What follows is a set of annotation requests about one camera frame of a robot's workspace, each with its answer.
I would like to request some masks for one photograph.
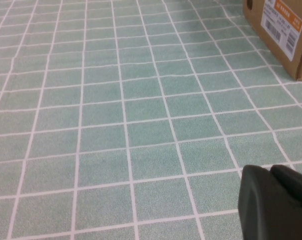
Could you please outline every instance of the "cardboard box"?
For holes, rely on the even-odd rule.
[[[286,71],[302,81],[302,0],[243,0],[243,12]]]

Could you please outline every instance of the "floor mat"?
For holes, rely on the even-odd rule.
[[[0,240],[240,240],[247,164],[302,173],[302,82],[242,0],[0,0]]]

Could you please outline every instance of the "tiled floor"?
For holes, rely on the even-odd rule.
[[[0,0],[0,240],[240,240],[247,164],[302,172],[302,83],[242,0]]]

